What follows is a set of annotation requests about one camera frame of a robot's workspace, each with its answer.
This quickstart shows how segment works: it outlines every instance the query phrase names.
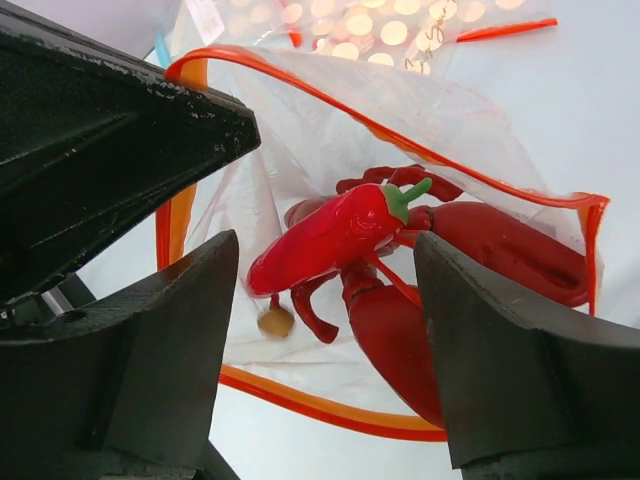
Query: white background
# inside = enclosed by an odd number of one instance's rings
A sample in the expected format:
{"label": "white background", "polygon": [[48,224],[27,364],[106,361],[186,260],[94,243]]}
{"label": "white background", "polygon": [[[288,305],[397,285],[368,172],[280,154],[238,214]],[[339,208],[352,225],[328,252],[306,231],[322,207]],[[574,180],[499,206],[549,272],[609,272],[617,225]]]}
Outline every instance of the white background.
{"label": "white background", "polygon": [[[613,199],[600,234],[606,271],[599,313],[640,326],[640,2],[552,5],[558,28],[460,46],[447,76],[507,112],[552,191],[585,190]],[[153,245],[153,222],[147,220],[82,277],[98,290],[113,291],[123,279],[153,271]],[[99,275],[112,270],[116,258],[123,259],[119,278]],[[344,431],[226,387],[218,393],[211,438],[243,480],[461,478],[451,471],[446,445]]]}

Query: ziplock bag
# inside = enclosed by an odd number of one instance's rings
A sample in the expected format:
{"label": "ziplock bag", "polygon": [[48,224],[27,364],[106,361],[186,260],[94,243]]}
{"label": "ziplock bag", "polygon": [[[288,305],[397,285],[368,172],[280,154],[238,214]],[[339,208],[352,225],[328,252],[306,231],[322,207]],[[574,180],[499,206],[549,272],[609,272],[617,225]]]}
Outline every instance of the ziplock bag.
{"label": "ziplock bag", "polygon": [[214,41],[442,76],[458,42],[556,25],[548,0],[184,0],[169,57]]}
{"label": "ziplock bag", "polygon": [[[486,202],[584,254],[594,311],[602,272],[595,242],[608,199],[549,193],[508,119],[486,98],[415,72],[257,47],[195,50],[166,75],[183,85],[210,85],[238,97],[254,110],[262,137],[258,150],[183,192],[157,214],[160,268],[180,258],[185,244],[191,250],[220,230],[237,232],[239,279],[223,384],[344,428],[444,440],[444,432],[413,414],[360,351],[335,281],[313,297],[319,314],[340,328],[330,345],[306,328],[296,328],[286,341],[263,337],[256,318],[266,301],[250,298],[244,288],[253,259],[282,234],[289,207],[331,194],[340,179],[361,177],[374,166],[419,163],[460,187],[467,198]],[[386,263],[408,283],[415,282],[408,249]]]}

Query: toy chili pepper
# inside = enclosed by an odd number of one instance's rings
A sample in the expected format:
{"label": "toy chili pepper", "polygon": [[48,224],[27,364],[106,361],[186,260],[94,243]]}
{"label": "toy chili pepper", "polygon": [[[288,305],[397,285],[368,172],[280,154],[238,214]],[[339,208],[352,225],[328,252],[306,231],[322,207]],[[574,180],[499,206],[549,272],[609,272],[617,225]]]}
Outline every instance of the toy chili pepper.
{"label": "toy chili pepper", "polygon": [[249,293],[271,296],[373,254],[406,225],[408,203],[431,183],[424,179],[404,193],[391,184],[364,184],[332,198],[253,262]]}

